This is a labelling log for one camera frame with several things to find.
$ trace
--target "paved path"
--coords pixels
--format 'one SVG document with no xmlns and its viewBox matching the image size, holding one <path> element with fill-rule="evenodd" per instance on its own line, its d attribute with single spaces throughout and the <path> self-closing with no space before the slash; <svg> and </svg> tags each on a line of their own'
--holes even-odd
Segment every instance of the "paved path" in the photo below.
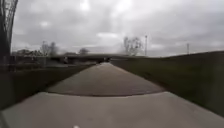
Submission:
<svg viewBox="0 0 224 128">
<path fill-rule="evenodd" d="M 131 96 L 164 90 L 110 63 L 103 63 L 65 79 L 47 91 L 79 96 Z"/>
<path fill-rule="evenodd" d="M 39 93 L 3 112 L 10 128 L 224 128 L 224 119 L 169 92 L 131 97 Z"/>
<path fill-rule="evenodd" d="M 110 64 L 48 91 L 4 110 L 9 128 L 224 128 L 222 117 Z"/>
</svg>

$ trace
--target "grass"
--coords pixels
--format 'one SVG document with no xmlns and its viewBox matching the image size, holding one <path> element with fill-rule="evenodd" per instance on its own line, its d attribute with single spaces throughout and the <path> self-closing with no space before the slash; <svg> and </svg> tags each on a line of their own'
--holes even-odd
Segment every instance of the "grass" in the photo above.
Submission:
<svg viewBox="0 0 224 128">
<path fill-rule="evenodd" d="M 7 87 L 1 86 L 1 91 L 5 92 L 1 94 L 5 102 L 0 104 L 0 108 L 4 109 L 18 103 L 90 66 L 80 65 L 64 68 L 18 71 L 5 74 L 6 81 L 1 81 L 3 83 L 9 83 L 10 80 L 11 83 Z"/>
<path fill-rule="evenodd" d="M 224 52 L 135 58 L 113 64 L 224 116 Z"/>
</svg>

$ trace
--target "light pole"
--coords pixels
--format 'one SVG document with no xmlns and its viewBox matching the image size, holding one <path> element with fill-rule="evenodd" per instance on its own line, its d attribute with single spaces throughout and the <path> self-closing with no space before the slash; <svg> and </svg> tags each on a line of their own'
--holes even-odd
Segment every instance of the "light pole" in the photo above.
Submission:
<svg viewBox="0 0 224 128">
<path fill-rule="evenodd" d="M 145 35 L 145 56 L 147 56 L 147 41 L 148 41 L 148 36 Z"/>
<path fill-rule="evenodd" d="M 187 43 L 187 54 L 189 55 L 190 54 L 190 44 Z"/>
</svg>

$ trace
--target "cloudy sky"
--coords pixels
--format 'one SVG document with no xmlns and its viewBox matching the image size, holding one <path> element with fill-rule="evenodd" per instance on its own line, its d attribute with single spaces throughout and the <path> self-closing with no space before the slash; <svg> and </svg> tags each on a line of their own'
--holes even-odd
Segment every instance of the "cloudy sky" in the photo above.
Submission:
<svg viewBox="0 0 224 128">
<path fill-rule="evenodd" d="M 145 35 L 149 56 L 224 50 L 224 0 L 19 0 L 12 50 L 120 53 L 124 36 Z"/>
</svg>

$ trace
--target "tree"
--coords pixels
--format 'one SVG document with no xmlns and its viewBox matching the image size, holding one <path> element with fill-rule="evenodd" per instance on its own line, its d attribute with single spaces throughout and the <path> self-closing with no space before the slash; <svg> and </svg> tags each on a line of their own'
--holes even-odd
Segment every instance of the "tree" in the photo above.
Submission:
<svg viewBox="0 0 224 128">
<path fill-rule="evenodd" d="M 74 56 L 77 55 L 75 52 L 66 52 L 63 54 L 64 56 Z"/>
<path fill-rule="evenodd" d="M 21 49 L 11 53 L 13 56 L 41 56 L 42 53 L 39 50 L 30 51 L 27 49 Z"/>
<path fill-rule="evenodd" d="M 86 48 L 81 48 L 81 49 L 79 50 L 79 54 L 81 54 L 81 55 L 86 55 L 86 54 L 88 54 L 88 53 L 89 53 L 89 50 L 86 49 Z"/>
<path fill-rule="evenodd" d="M 44 41 L 43 44 L 40 47 L 40 51 L 43 54 L 43 56 L 49 56 L 50 46 Z"/>
<path fill-rule="evenodd" d="M 124 38 L 125 53 L 130 56 L 135 56 L 142 48 L 142 41 L 138 37 Z"/>
<path fill-rule="evenodd" d="M 50 51 L 49 51 L 49 52 L 50 52 L 50 53 L 49 53 L 50 56 L 55 56 L 55 55 L 57 55 L 58 48 L 57 48 L 55 42 L 52 42 L 52 43 L 50 44 L 49 49 L 50 49 Z"/>
</svg>

